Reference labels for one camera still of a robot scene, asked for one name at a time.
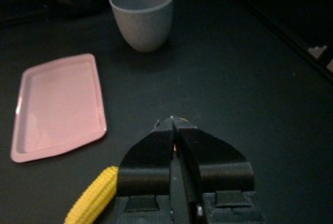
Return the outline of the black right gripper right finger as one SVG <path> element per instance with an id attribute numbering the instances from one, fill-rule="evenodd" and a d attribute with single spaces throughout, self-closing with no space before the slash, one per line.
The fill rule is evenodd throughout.
<path id="1" fill-rule="evenodd" d="M 264 224 L 255 175 L 243 154 L 223 140 L 172 117 L 191 224 Z"/>

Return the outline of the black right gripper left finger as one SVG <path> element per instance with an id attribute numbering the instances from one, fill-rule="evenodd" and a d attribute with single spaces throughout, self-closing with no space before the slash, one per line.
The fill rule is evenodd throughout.
<path id="1" fill-rule="evenodd" d="M 157 122 L 119 164 L 115 224 L 171 224 L 171 119 Z"/>

